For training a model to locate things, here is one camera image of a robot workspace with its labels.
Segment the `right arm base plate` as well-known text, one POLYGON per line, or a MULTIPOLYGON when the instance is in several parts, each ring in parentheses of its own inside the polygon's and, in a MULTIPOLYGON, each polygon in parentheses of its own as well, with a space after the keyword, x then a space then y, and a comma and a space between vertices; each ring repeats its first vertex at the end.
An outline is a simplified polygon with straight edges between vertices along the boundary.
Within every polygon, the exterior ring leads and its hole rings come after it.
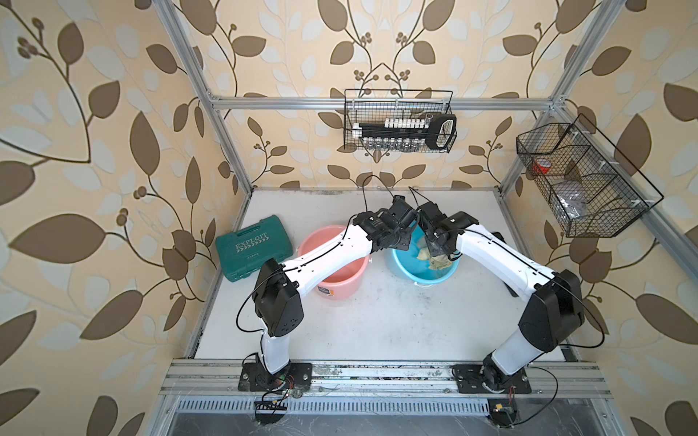
POLYGON ((464 363, 452 367, 452 376, 459 393, 531 394, 533 392, 524 369, 507 375, 495 365, 464 363))

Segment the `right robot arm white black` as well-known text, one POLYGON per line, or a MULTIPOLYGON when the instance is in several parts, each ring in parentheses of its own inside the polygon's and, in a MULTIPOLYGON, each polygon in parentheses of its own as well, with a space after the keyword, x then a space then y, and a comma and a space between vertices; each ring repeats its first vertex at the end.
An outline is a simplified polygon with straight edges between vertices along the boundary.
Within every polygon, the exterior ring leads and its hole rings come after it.
POLYGON ((483 360, 483 385, 500 392, 526 365, 552 352, 587 318, 581 281, 569 270, 556 272, 525 257, 465 212, 450 217, 420 213, 419 225, 432 254, 464 255, 480 263, 519 296, 526 307, 516 330, 483 360))

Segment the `beige cleaning cloth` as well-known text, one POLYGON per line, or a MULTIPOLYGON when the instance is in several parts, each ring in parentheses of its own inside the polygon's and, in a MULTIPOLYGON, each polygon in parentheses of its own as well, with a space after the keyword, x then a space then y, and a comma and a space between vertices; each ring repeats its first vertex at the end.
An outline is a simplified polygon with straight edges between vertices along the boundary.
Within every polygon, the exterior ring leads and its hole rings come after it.
POLYGON ((445 254, 434 256, 432 255, 428 248, 421 247, 418 252, 417 259, 428 263, 428 267, 433 271, 441 271, 448 269, 452 266, 453 262, 445 254))

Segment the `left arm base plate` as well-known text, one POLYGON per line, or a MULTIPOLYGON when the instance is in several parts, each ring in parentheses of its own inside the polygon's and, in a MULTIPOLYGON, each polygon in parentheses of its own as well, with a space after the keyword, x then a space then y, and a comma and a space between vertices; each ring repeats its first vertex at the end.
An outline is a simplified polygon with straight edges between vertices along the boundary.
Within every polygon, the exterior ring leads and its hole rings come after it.
POLYGON ((239 392, 307 392, 313 379, 312 371, 311 363, 289 363, 275 374, 267 372, 262 362, 244 363, 237 388, 239 392))

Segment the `light blue plastic bucket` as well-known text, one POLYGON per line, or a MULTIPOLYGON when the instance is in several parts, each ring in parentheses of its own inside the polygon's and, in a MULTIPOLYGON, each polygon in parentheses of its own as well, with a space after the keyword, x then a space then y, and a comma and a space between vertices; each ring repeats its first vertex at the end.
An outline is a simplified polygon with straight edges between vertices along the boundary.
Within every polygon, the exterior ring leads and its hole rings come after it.
POLYGON ((407 251, 389 249, 385 256, 388 269, 397 277, 407 279, 421 287, 443 283, 454 275, 460 263, 446 263, 444 268, 434 269, 432 258, 425 247, 425 233, 416 225, 407 251))

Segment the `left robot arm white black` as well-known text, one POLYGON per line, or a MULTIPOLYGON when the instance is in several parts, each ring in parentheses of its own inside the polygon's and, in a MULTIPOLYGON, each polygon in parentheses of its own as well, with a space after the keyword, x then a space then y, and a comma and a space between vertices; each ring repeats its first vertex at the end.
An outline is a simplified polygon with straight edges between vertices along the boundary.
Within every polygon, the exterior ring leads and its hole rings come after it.
POLYGON ((385 249, 407 249, 417 216, 411 206, 361 212, 351 216, 337 236, 308 254, 286 263, 270 259, 262 265, 248 299, 261 322, 256 361, 267 383, 288 372, 291 332, 305 318, 305 296, 354 261, 385 249))

